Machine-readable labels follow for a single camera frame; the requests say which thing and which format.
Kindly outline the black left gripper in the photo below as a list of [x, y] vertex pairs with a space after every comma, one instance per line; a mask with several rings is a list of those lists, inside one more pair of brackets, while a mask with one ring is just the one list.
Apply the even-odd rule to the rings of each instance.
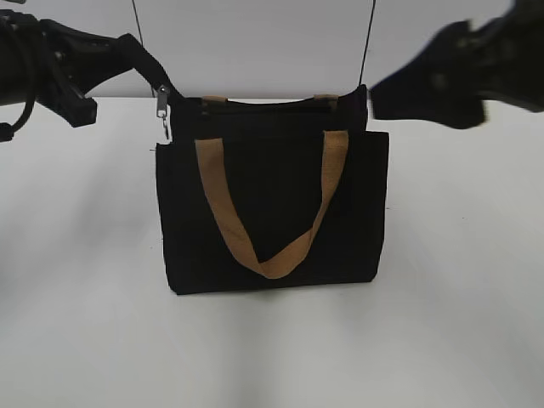
[[1, 105], [33, 94], [73, 128], [96, 123], [97, 103], [85, 95], [101, 83], [137, 71], [157, 92], [172, 98], [175, 87], [162, 65], [131, 34], [118, 38], [84, 32], [63, 36], [60, 49], [46, 42], [46, 29], [31, 14], [1, 12]]

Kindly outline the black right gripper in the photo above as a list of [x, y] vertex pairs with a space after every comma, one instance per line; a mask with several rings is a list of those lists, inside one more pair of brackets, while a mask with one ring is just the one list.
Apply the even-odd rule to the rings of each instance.
[[372, 86], [377, 120], [418, 120], [448, 128], [485, 121], [485, 100], [543, 111], [543, 2], [514, 1], [474, 29], [469, 20], [439, 30], [407, 65]]

